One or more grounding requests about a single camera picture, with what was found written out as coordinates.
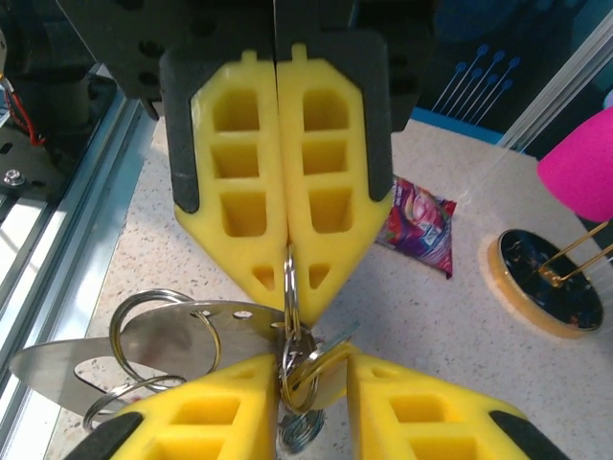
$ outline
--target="speckled countertop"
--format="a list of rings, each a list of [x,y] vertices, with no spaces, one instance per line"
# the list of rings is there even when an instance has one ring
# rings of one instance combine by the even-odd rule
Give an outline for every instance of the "speckled countertop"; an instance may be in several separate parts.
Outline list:
[[[317,333],[330,336],[357,317],[368,325],[354,337],[363,351],[516,405],[575,460],[613,459],[613,315],[582,340],[553,338],[512,311],[487,269],[486,249],[501,232],[525,228],[563,246],[584,233],[579,221],[544,190],[530,157],[414,121],[393,136],[393,144],[398,175],[459,202],[454,276],[447,281],[432,268],[374,246]],[[590,241],[577,258],[596,251]],[[601,263],[591,271],[610,310],[613,269]],[[127,295],[159,287],[201,299],[246,299],[173,218],[163,124],[89,335],[107,335],[110,315]],[[105,386],[123,382],[108,362],[90,369],[90,378]],[[320,437],[298,458],[352,458],[345,402],[327,415]],[[62,411],[46,458],[63,458],[82,437],[79,418]]]

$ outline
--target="snack packet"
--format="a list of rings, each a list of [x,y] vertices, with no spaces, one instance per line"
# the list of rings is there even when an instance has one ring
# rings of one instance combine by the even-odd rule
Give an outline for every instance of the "snack packet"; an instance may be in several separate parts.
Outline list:
[[[397,176],[392,196],[392,211],[376,242],[434,266],[451,278],[451,217],[457,203]]]

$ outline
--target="key ring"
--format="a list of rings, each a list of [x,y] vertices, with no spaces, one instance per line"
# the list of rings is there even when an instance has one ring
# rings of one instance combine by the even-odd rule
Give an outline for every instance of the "key ring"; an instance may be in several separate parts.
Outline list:
[[[163,380],[177,380],[180,383],[185,383],[186,380],[180,376],[171,376],[164,375],[158,377],[151,377],[150,379],[142,379],[135,383],[126,383],[125,385],[118,386],[113,388],[108,393],[99,397],[96,402],[94,402],[87,412],[85,412],[85,416],[83,417],[83,429],[88,433],[91,433],[94,430],[94,417],[96,417],[100,412],[104,410],[109,404],[113,401],[118,400],[120,397],[125,396],[126,394],[142,388],[144,386],[150,386],[158,381]]]
[[[287,247],[284,262],[284,303],[285,337],[294,337],[296,341],[300,342],[302,332],[298,310],[298,282],[293,245]]]
[[[113,351],[113,355],[115,359],[117,360],[120,367],[124,370],[124,372],[139,383],[142,381],[147,381],[147,379],[144,379],[142,376],[140,376],[134,370],[131,364],[127,361],[127,358],[125,357],[124,349],[122,347],[122,341],[120,339],[120,332],[122,330],[122,326],[123,326],[125,317],[132,309],[134,309],[135,307],[141,304],[144,304],[145,302],[151,302],[154,300],[167,301],[167,302],[174,303],[174,304],[180,304],[183,302],[193,301],[192,297],[189,297],[185,294],[182,294],[181,292],[177,292],[175,290],[170,290],[170,289],[150,289],[150,290],[138,292],[134,295],[129,296],[127,299],[125,299],[121,303],[121,305],[115,310],[111,318],[111,324],[110,324],[109,331],[108,331],[108,335],[111,341],[111,349]],[[208,371],[208,373],[211,373],[216,369],[221,359],[221,339],[219,338],[219,334],[217,333],[215,326],[209,320],[209,318],[206,317],[204,313],[202,313],[201,311],[193,311],[192,315],[200,319],[205,324],[205,326],[207,327],[211,335],[213,336],[213,340],[214,340],[215,347],[216,347],[216,356],[215,356],[213,364],[211,365],[211,368]],[[156,383],[157,381],[158,380],[147,381],[145,385],[141,385],[141,386],[145,386],[148,390],[151,390],[156,393],[160,391],[168,390],[170,388],[169,386],[166,386],[166,385],[157,384]]]
[[[312,351],[317,348],[313,335],[311,333],[306,333],[304,334],[304,339],[306,340],[306,345],[309,348],[308,353],[312,353]],[[280,369],[281,392],[282,398],[287,408],[295,414],[302,415],[306,414],[313,406],[313,403],[315,403],[315,398],[317,397],[317,388],[319,385],[319,377],[315,377],[310,382],[308,393],[306,394],[305,399],[300,404],[294,403],[290,393],[291,388],[288,384],[288,378],[291,375],[290,367],[292,367],[293,364],[293,362],[289,362],[289,356],[291,354],[291,345],[295,343],[300,343],[296,341],[295,335],[289,336],[285,339],[284,350],[281,356]]]
[[[349,339],[359,329],[359,326],[359,322],[353,321],[345,331],[332,340],[318,344],[318,348],[293,370],[289,376],[289,386],[293,388],[299,384],[308,383],[330,367],[347,359],[349,355],[356,353],[358,350],[351,345]]]

